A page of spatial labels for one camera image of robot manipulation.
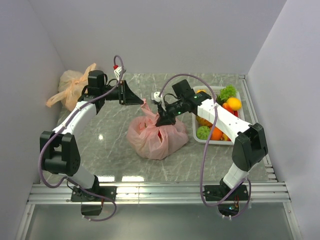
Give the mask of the red fake apple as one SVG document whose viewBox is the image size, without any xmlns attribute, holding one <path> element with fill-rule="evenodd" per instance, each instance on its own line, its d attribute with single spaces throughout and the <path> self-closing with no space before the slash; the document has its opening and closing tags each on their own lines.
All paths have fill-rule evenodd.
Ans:
<svg viewBox="0 0 320 240">
<path fill-rule="evenodd" d="M 159 140 L 162 142 L 163 141 L 163 138 L 162 138 L 162 134 L 160 133 L 160 131 L 157 133 L 158 137 L 159 137 Z"/>
</svg>

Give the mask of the pink plastic bag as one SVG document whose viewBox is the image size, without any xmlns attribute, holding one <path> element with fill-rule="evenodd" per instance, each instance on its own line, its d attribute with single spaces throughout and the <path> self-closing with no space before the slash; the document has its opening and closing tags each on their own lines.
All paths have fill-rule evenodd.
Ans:
<svg viewBox="0 0 320 240">
<path fill-rule="evenodd" d="M 187 144 L 189 141 L 187 128 L 178 119 L 175 125 L 157 127 L 159 114 L 153 113 L 146 100 L 143 101 L 140 109 L 144 115 L 131 121 L 126 139 L 140 157 L 163 160 Z M 162 135 L 162 141 L 158 137 L 158 132 Z"/>
</svg>

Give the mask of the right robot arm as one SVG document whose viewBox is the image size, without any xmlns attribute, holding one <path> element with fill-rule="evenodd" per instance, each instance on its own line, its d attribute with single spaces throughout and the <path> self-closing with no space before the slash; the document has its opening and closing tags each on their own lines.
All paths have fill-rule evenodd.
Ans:
<svg viewBox="0 0 320 240">
<path fill-rule="evenodd" d="M 226 200 L 233 199 L 238 193 L 237 187 L 252 167 L 268 154 L 264 128 L 259 123 L 250 124 L 236 117 L 219 105 L 213 94 L 204 91 L 196 93 L 185 79 L 172 88 L 177 97 L 174 103 L 167 103 L 161 92 L 151 94 L 152 101 L 158 107 L 156 126 L 175 125 L 177 116 L 189 112 L 209 121 L 226 134 L 233 143 L 233 163 L 222 179 L 220 194 Z"/>
</svg>

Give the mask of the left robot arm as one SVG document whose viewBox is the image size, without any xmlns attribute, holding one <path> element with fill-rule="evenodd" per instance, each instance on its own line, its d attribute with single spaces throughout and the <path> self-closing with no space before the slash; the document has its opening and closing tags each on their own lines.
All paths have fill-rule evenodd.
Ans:
<svg viewBox="0 0 320 240">
<path fill-rule="evenodd" d="M 115 85 L 111 85 L 111 81 L 103 71 L 90 71 L 87 85 L 82 89 L 75 108 L 69 116 L 52 131 L 44 131 L 40 135 L 38 173 L 47 187 L 54 189 L 61 183 L 49 184 L 44 178 L 44 171 L 61 175 L 63 180 L 68 180 L 80 188 L 89 201 L 95 201 L 100 197 L 98 177 L 81 165 L 77 138 L 90 120 L 100 112 L 106 101 L 117 101 L 122 106 L 143 104 L 123 79 L 124 73 L 124 67 L 116 66 Z"/>
</svg>

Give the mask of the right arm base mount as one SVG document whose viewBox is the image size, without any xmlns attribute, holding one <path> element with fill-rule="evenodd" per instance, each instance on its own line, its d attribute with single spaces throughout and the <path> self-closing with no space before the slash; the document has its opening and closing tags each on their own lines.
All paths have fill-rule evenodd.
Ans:
<svg viewBox="0 0 320 240">
<path fill-rule="evenodd" d="M 202 191 L 204 205 L 217 207 L 222 218 L 232 220 L 240 216 L 250 206 L 252 186 L 239 185 L 231 189 L 224 183 L 220 185 L 205 185 Z"/>
</svg>

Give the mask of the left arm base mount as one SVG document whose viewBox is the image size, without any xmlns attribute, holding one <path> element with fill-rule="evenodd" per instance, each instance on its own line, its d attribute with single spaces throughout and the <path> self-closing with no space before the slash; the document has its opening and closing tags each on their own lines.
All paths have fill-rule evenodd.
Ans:
<svg viewBox="0 0 320 240">
<path fill-rule="evenodd" d="M 70 201 L 72 203 L 81 203 L 81 214 L 87 219 L 91 216 L 99 216 L 102 213 L 104 204 L 111 203 L 114 206 L 114 210 L 107 217 L 107 219 L 110 219 L 117 211 L 116 194 L 116 186 L 99 186 L 91 194 L 89 194 L 88 189 L 83 190 L 73 187 Z"/>
</svg>

